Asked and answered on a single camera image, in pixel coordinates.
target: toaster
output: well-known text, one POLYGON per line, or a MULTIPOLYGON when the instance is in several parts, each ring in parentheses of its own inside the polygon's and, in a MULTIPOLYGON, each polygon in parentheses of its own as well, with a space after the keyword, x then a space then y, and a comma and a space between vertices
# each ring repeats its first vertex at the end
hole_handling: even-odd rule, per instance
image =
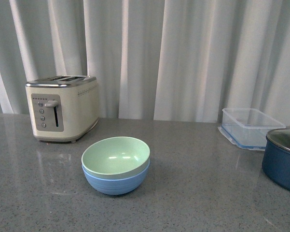
POLYGON ((97 79, 55 76, 28 81, 26 93, 34 137, 75 142, 98 121, 97 79))

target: curtain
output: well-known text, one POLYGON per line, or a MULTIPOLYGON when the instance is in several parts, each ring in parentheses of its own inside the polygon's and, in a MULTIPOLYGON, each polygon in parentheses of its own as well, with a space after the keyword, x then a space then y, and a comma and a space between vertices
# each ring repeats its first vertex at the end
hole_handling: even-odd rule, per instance
POLYGON ((101 117, 290 125, 290 0, 0 0, 0 113, 55 75, 95 76, 101 117))

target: green bowl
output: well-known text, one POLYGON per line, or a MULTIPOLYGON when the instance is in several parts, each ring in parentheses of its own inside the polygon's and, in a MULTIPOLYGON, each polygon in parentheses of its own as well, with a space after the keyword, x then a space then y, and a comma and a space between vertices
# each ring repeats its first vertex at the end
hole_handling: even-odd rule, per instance
POLYGON ((102 179, 123 179, 137 175, 149 163, 148 145, 136 138, 113 137, 88 147, 82 155, 84 168, 102 179))

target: blue pot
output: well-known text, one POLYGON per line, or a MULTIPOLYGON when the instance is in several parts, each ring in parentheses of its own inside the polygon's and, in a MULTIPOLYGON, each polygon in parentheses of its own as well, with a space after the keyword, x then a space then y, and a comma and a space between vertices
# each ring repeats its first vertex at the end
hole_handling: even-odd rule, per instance
POLYGON ((262 160, 264 173, 290 191, 290 129, 269 131, 262 160))

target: speckled stone surface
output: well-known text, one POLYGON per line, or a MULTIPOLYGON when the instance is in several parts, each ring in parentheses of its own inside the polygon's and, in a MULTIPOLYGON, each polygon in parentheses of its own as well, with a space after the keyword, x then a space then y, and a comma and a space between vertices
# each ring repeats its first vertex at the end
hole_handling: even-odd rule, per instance
POLYGON ((218 124, 100 119, 76 143, 38 142, 29 115, 0 114, 0 231, 290 231, 290 192, 218 124), (108 196, 86 181, 81 156, 101 139, 151 149, 145 181, 108 196))

